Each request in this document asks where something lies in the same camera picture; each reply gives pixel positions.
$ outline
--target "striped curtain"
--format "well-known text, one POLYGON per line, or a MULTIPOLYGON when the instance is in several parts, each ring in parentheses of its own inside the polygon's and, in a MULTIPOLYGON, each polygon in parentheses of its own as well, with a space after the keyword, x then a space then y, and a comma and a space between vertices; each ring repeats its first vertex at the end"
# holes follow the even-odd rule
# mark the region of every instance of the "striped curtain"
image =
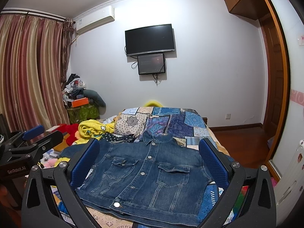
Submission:
POLYGON ((0 113, 10 130, 68 123, 60 87, 63 23, 0 15, 0 113))

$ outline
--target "curtain rod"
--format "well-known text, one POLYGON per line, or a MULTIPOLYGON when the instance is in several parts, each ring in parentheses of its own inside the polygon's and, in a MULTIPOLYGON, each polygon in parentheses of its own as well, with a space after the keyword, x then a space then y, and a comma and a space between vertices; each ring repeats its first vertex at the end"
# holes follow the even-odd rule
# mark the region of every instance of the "curtain rod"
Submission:
POLYGON ((35 15, 35 16, 40 16, 48 19, 53 19, 57 20, 60 22, 65 21, 65 17, 61 17, 55 14, 51 13, 45 13, 37 10, 30 10, 30 9, 20 9, 20 8, 4 8, 1 11, 1 14, 6 14, 6 13, 16 13, 16 14, 28 14, 28 15, 35 15))

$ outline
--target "metal bolt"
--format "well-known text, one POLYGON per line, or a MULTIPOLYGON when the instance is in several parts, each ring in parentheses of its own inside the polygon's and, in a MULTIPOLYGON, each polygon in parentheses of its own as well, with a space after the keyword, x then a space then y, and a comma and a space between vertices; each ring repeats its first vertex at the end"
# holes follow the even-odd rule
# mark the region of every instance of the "metal bolt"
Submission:
POLYGON ((267 166, 266 166, 266 165, 262 165, 262 166, 261 166, 261 169, 262 169, 263 171, 267 171, 267 166))
POLYGON ((239 168, 239 167, 240 167, 240 163, 239 163, 239 162, 236 162, 236 161, 233 161, 233 162, 232 162, 232 166, 233 166, 234 168, 239 168))
POLYGON ((34 165, 34 166, 32 167, 32 170, 35 171, 35 170, 37 170, 38 168, 39 168, 38 165, 34 165))
POLYGON ((62 161, 59 163, 60 168, 64 168, 64 167, 66 167, 66 165, 67 165, 67 162, 65 162, 65 161, 62 161))

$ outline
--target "black monitor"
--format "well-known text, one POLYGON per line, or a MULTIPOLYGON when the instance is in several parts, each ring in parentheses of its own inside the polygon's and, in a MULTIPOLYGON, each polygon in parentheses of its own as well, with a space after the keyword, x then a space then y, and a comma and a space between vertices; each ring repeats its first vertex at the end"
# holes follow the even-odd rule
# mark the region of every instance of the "black monitor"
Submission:
POLYGON ((127 56, 175 51, 171 24, 132 29, 125 35, 127 56))
POLYGON ((161 74, 165 73, 165 56, 163 53, 139 55, 138 74, 161 74))

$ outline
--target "white wall-mounted air conditioner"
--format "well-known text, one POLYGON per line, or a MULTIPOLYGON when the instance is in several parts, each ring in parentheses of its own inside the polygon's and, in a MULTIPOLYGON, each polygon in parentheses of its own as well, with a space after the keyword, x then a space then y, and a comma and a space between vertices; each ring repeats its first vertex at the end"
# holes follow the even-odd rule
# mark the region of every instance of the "white wall-mounted air conditioner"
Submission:
POLYGON ((114 20, 114 8, 112 6, 107 6, 93 13, 90 13, 89 15, 86 15, 82 19, 79 19, 76 22, 76 31, 77 34, 80 35, 114 20))

